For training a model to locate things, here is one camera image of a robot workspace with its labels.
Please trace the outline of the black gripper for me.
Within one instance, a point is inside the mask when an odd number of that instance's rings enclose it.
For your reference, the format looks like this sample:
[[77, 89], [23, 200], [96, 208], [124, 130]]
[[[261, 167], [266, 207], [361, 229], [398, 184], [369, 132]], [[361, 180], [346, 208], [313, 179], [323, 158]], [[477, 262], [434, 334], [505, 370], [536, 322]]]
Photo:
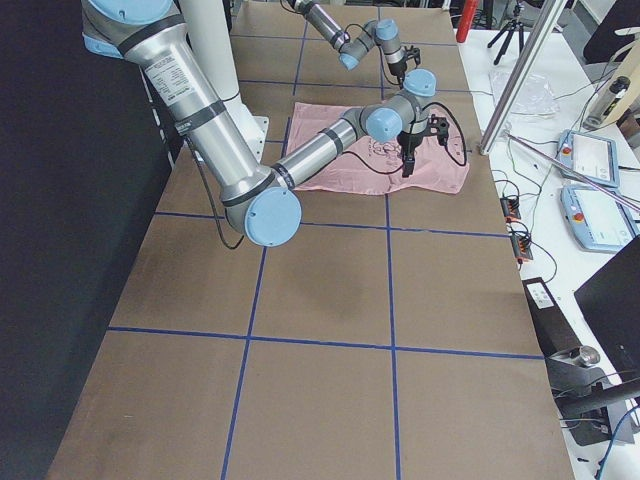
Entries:
[[413, 60], [416, 66], [421, 63], [421, 52], [415, 46], [401, 46], [393, 53], [386, 53], [385, 60], [389, 72], [393, 76], [404, 76], [407, 72], [409, 61]]
[[[422, 144], [425, 137], [437, 138], [440, 146], [446, 147], [449, 140], [449, 121], [444, 116], [431, 114], [426, 120], [413, 122], [407, 130], [402, 130], [398, 135], [398, 144], [402, 151], [414, 151]], [[414, 173], [414, 157], [411, 155], [402, 158], [402, 177], [409, 178]]]

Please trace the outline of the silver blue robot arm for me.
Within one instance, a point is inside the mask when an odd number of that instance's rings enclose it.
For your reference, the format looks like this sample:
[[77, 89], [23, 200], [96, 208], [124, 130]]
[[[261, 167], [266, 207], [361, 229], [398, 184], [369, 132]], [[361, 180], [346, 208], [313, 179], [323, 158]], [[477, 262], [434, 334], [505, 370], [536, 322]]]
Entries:
[[347, 110], [329, 127], [272, 166], [260, 164], [237, 123], [202, 70], [192, 48], [197, 41], [184, 18], [184, 1], [85, 1], [83, 37], [88, 50], [138, 65], [170, 111], [177, 132], [198, 152], [216, 178], [230, 226], [253, 243], [279, 246], [299, 228], [302, 209], [294, 189], [311, 179], [364, 136], [395, 139], [402, 175], [412, 174], [415, 150], [429, 136], [448, 143], [449, 123], [430, 113], [436, 78], [408, 70], [416, 48], [402, 46], [392, 19], [371, 20], [351, 38], [315, 1], [290, 2], [353, 69], [374, 47], [380, 49], [398, 93], [384, 104]]
[[404, 82], [408, 62], [413, 60], [416, 66], [421, 63], [420, 49], [402, 44], [399, 27], [391, 18], [355, 24], [360, 34], [353, 37], [348, 33], [349, 26], [340, 26], [317, 1], [281, 1], [281, 6], [310, 23], [338, 53], [340, 63], [347, 70], [355, 69], [371, 50], [378, 48], [389, 73], [400, 85]]

